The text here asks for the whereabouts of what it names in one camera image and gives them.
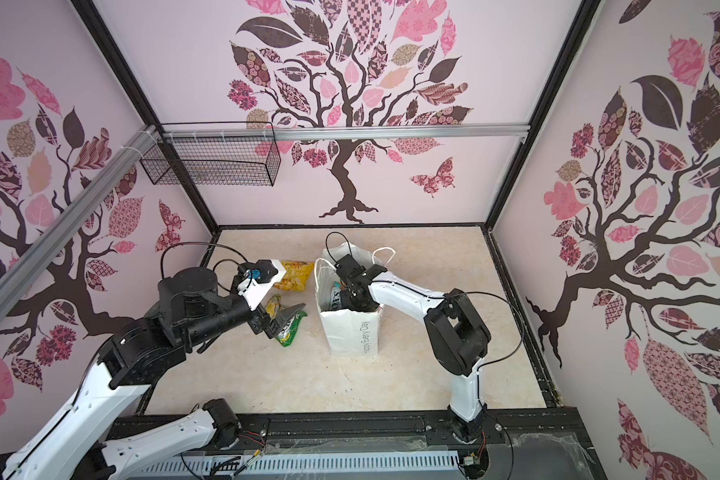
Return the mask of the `green yellow snack bag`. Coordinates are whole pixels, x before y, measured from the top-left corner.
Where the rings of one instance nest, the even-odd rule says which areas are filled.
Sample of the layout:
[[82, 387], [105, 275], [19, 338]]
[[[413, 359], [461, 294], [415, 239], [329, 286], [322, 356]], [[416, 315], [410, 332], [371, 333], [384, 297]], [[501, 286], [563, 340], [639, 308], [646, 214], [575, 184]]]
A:
[[305, 308], [305, 303], [284, 306], [281, 303], [281, 296], [273, 295], [265, 307], [270, 317], [266, 334], [282, 347], [289, 347], [295, 339], [301, 320], [307, 316]]

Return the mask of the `white paper bag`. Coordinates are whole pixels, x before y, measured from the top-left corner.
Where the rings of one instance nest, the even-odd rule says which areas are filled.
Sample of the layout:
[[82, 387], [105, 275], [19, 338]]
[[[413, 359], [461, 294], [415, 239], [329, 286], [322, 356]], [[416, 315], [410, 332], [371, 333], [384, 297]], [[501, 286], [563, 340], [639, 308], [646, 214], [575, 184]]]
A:
[[387, 266], [396, 251], [383, 246], [373, 251], [365, 250], [350, 242], [338, 247], [324, 249], [323, 256], [314, 264], [315, 297], [318, 315], [334, 357], [372, 357], [378, 354], [379, 325], [383, 307], [375, 311], [351, 311], [346, 308], [328, 311], [330, 289], [334, 282], [340, 282], [335, 262], [346, 254], [352, 254], [362, 266], [372, 264]]

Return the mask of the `yellow chip bag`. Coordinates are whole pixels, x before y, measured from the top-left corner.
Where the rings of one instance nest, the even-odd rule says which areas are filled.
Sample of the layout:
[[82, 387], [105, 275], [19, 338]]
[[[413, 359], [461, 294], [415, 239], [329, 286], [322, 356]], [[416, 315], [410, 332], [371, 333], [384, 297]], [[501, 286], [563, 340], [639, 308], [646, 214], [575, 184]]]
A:
[[289, 292], [304, 292], [307, 287], [310, 275], [314, 270], [313, 262], [283, 260], [285, 268], [283, 278], [274, 284], [278, 290]]

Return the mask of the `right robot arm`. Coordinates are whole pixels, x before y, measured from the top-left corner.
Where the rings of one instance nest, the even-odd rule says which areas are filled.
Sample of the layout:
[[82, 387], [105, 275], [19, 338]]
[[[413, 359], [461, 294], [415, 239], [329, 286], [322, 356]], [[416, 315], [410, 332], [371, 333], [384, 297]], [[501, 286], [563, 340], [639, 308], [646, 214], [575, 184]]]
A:
[[391, 307], [424, 325], [435, 359], [451, 375], [448, 412], [453, 434], [464, 443], [479, 438], [487, 418], [479, 368], [491, 333], [467, 293], [432, 291], [399, 278], [384, 266], [365, 267], [349, 254], [335, 268], [350, 307], [360, 311]]

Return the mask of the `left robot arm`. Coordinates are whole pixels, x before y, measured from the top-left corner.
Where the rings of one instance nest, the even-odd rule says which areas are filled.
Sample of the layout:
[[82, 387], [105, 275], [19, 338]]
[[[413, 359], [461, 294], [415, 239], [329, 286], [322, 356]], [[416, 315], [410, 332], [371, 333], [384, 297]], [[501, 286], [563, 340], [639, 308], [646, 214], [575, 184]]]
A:
[[272, 319], [264, 304], [285, 273], [278, 260], [246, 262], [226, 296], [206, 267], [162, 279], [158, 302], [102, 344], [65, 405], [22, 448], [0, 455], [0, 479], [126, 479], [190, 450], [234, 445], [242, 425], [221, 399], [137, 435], [104, 436], [166, 372], [225, 332], [249, 325], [276, 337], [285, 323]]

